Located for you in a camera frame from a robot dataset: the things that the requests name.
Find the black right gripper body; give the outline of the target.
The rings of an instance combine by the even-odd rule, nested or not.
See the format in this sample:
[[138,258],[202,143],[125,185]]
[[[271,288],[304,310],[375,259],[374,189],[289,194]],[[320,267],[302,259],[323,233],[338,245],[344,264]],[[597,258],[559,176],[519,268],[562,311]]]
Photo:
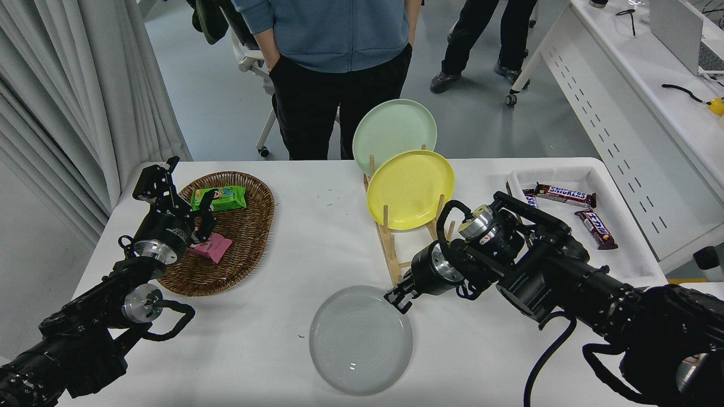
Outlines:
[[416,253],[410,271],[416,293],[441,295],[449,289],[449,263],[439,243],[432,243]]

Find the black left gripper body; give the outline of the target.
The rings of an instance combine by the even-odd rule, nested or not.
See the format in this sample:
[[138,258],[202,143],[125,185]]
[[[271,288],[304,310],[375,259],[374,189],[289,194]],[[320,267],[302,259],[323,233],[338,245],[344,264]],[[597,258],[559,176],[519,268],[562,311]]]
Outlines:
[[135,232],[135,254],[150,258],[183,258],[191,242],[189,207],[174,211],[151,209]]

